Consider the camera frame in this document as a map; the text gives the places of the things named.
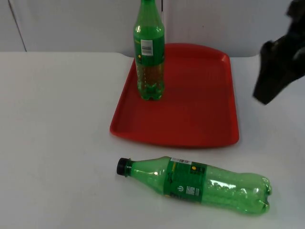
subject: plastic tray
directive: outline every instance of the plastic tray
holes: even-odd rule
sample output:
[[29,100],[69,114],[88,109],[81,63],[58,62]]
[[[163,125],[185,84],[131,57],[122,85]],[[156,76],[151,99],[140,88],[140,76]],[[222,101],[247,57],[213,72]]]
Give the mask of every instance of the plastic tray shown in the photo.
[[229,57],[193,44],[165,46],[164,95],[142,100],[132,63],[110,132],[133,141],[222,147],[239,140]]

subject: green label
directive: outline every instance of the green label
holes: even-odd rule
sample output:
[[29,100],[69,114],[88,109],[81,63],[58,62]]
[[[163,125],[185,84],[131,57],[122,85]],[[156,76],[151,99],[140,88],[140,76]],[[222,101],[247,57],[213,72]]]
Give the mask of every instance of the green label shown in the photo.
[[145,66],[154,66],[164,61],[164,36],[153,40],[141,40],[134,37],[136,62]]
[[171,158],[164,183],[164,194],[201,203],[206,166]]

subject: green plastic bottle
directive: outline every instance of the green plastic bottle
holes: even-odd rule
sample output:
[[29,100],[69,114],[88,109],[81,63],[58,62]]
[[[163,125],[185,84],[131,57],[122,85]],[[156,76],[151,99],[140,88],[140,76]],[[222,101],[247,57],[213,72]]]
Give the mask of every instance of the green plastic bottle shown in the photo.
[[270,182],[258,174],[234,173],[167,156],[145,161],[121,158],[117,174],[133,177],[166,196],[248,214],[269,210]]
[[140,95],[158,100],[164,92],[164,26],[155,0],[141,0],[133,38]]

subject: black robotic arm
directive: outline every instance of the black robotic arm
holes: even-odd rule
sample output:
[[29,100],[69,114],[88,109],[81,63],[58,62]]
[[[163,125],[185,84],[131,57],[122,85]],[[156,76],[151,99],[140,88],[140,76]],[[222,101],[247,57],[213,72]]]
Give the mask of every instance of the black robotic arm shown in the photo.
[[270,103],[285,87],[305,75],[305,0],[294,0],[287,12],[292,23],[287,34],[261,49],[261,70],[254,98]]

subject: white wall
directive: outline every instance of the white wall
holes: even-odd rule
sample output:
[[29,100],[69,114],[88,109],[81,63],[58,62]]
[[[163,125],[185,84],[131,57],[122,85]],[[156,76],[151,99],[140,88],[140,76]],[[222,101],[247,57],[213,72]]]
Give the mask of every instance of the white wall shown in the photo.
[[288,29],[292,0],[164,0],[167,42],[217,48],[230,56],[258,54]]
[[[163,0],[167,42],[214,47],[230,56],[258,54],[286,33],[291,0]],[[28,51],[133,55],[140,0],[11,0]],[[161,8],[161,0],[156,0]]]
[[28,51],[133,54],[140,0],[11,1]]
[[0,52],[24,51],[8,0],[0,0]]

